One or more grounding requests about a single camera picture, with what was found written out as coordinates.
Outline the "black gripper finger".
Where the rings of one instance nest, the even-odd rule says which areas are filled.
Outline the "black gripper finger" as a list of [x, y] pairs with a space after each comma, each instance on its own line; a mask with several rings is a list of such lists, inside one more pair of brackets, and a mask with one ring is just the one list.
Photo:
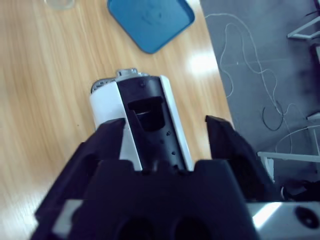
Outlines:
[[91, 209], [99, 215], [98, 224], [113, 230], [124, 226], [119, 213], [125, 191], [125, 177], [119, 175], [124, 125], [123, 118], [107, 121], [78, 146], [35, 212], [37, 230], [50, 230], [64, 203], [86, 194], [95, 200]]
[[223, 118], [205, 117], [211, 157], [226, 160], [248, 201], [276, 202], [278, 193], [251, 145]]

